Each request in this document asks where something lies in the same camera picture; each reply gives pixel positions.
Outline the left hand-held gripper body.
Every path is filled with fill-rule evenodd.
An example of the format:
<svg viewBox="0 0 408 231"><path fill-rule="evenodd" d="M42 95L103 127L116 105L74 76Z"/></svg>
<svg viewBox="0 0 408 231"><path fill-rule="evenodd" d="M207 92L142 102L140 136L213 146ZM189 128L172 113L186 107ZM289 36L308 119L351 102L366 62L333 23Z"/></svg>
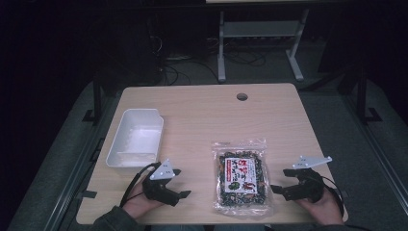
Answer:
<svg viewBox="0 0 408 231"><path fill-rule="evenodd" d="M154 169L148 173L142 182L142 190L150 200L159 201L166 205L175 206L180 199L180 194L166 187L177 172L172 167L169 159L156 163Z"/></svg>

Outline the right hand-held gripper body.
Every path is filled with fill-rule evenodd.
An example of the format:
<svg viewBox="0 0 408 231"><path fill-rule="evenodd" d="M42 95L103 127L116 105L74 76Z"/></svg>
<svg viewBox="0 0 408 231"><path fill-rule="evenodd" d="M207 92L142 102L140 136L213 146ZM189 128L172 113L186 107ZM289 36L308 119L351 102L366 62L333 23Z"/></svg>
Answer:
<svg viewBox="0 0 408 231"><path fill-rule="evenodd" d="M298 183L293 186L284 188L283 196L287 201L308 198L312 202L318 202L323 190L326 188L322 176L313 170L313 167L321 166L332 161L331 157L312 157L300 156L298 161L293 164L292 169L301 169L302 172L298 177Z"/></svg>

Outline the clear dried mix snack packet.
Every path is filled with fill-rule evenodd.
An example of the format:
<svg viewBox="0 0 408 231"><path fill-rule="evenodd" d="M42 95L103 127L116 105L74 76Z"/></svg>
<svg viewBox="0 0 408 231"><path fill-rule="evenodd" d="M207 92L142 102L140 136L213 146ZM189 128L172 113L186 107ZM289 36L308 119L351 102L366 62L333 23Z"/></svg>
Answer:
<svg viewBox="0 0 408 231"><path fill-rule="evenodd" d="M265 139L212 143L218 211L239 217L265 216L272 211L266 151Z"/></svg>

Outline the white plastic bin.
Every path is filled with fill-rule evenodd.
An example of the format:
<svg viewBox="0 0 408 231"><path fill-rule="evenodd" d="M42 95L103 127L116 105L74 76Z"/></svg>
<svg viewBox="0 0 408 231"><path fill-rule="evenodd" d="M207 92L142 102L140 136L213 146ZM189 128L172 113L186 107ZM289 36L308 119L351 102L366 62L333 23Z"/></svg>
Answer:
<svg viewBox="0 0 408 231"><path fill-rule="evenodd" d="M158 160L164 119L157 109L128 109L119 122L106 164L145 167Z"/></svg>

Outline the person's left hand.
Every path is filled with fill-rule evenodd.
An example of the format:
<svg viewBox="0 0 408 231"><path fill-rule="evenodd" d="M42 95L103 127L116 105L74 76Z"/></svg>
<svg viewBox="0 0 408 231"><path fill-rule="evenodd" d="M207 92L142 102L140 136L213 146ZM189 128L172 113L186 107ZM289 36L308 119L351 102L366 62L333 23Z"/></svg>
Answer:
<svg viewBox="0 0 408 231"><path fill-rule="evenodd" d="M122 209L133 219L143 217L148 212L163 206L162 202L148 199L142 191L142 183L138 182L131 190Z"/></svg>

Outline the person's right hand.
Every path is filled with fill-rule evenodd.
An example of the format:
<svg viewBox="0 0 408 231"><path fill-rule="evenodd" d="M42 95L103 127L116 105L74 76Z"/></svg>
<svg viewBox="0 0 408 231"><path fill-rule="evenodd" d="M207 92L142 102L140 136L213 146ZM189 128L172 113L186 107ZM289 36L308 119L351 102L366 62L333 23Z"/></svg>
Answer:
<svg viewBox="0 0 408 231"><path fill-rule="evenodd" d="M296 203L305 209L320 225L344 225L341 211L334 195L327 189L318 202L312 203L308 199L298 199Z"/></svg>

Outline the black metal stand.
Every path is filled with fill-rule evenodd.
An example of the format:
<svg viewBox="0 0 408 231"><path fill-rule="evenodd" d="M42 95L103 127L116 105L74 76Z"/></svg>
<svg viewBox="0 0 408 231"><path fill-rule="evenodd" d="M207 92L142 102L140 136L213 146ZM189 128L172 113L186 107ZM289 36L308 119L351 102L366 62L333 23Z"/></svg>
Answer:
<svg viewBox="0 0 408 231"><path fill-rule="evenodd" d="M102 115L102 88L100 75L98 72L96 72L95 75L93 76L92 95L93 95L93 108L91 110L86 111L83 117L83 121L91 122L92 125L95 126L100 120L100 117Z"/></svg>
<svg viewBox="0 0 408 231"><path fill-rule="evenodd" d="M367 73L362 67L358 70L356 113L364 125L382 120L374 108L367 107Z"/></svg>

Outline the white metal stand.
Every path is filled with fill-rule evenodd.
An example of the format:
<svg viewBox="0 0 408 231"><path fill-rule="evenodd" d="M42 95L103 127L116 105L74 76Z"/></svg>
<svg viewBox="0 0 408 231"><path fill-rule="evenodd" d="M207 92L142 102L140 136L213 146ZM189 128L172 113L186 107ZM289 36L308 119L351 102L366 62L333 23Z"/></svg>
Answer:
<svg viewBox="0 0 408 231"><path fill-rule="evenodd" d="M296 60L296 51L301 41L307 22L309 10L305 9L298 20L280 21L226 21L224 12L219 14L218 27L218 54L217 54L217 80L226 81L224 61L224 40L237 38L294 38L293 46L286 51L286 56L291 66L296 81L304 80L301 69Z"/></svg>

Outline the grey metal rail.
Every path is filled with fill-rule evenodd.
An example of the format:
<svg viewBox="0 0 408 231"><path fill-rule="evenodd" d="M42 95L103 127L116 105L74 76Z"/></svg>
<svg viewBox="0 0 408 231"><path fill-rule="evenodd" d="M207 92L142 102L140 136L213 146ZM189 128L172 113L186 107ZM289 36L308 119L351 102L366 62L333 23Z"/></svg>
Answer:
<svg viewBox="0 0 408 231"><path fill-rule="evenodd" d="M68 117L52 148L50 161L46 162L47 172L53 173L48 186L56 199L51 203L43 231L59 230L74 197L82 185L88 185L88 176L98 159L117 104L117 97L103 98L101 117L96 122L83 120L91 112L88 105L78 105Z"/></svg>
<svg viewBox="0 0 408 231"><path fill-rule="evenodd" d="M349 96L342 96L342 100L348 112L351 114L354 123L358 127L360 133L368 142L373 155L379 164L381 171L393 191L397 201L399 202L404 213L408 216L408 189L403 185L400 177L393 168L391 162L386 156L386 152L381 147L380 143L375 138L369 126L363 119L357 116L356 104Z"/></svg>

